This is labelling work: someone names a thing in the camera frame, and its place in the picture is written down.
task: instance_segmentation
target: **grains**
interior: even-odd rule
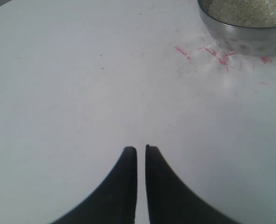
[[[208,13],[243,27],[276,27],[276,0],[212,0]]]

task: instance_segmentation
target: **white table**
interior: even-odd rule
[[[0,7],[0,224],[57,219],[127,145],[148,223],[147,143],[220,211],[276,224],[276,58],[225,53],[195,0]]]

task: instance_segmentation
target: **bowl rim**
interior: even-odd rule
[[[226,22],[222,22],[214,17],[212,17],[211,15],[209,15],[209,13],[203,8],[202,6],[202,0],[197,0],[198,2],[198,5],[199,5],[199,8],[201,9],[201,11],[203,13],[205,13],[207,16],[209,16],[210,18],[212,18],[213,20],[217,21],[217,22],[220,22],[226,26],[229,26],[229,27],[233,27],[233,28],[242,28],[242,29],[255,29],[255,30],[261,30],[261,29],[268,29],[268,30],[271,30],[271,29],[276,29],[276,27],[244,27],[244,26],[238,26],[238,25],[233,25],[233,24],[229,24],[229,23],[226,23]]]

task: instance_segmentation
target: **metal bowl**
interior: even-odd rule
[[[276,27],[247,28],[230,25],[208,14],[212,0],[198,0],[200,17],[221,48],[252,56],[276,56]]]

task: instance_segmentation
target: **white surface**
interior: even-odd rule
[[[0,224],[57,219],[127,145],[147,223],[147,143],[220,211],[276,224],[276,58],[229,56],[227,72],[203,47],[218,50],[193,0],[0,7]]]

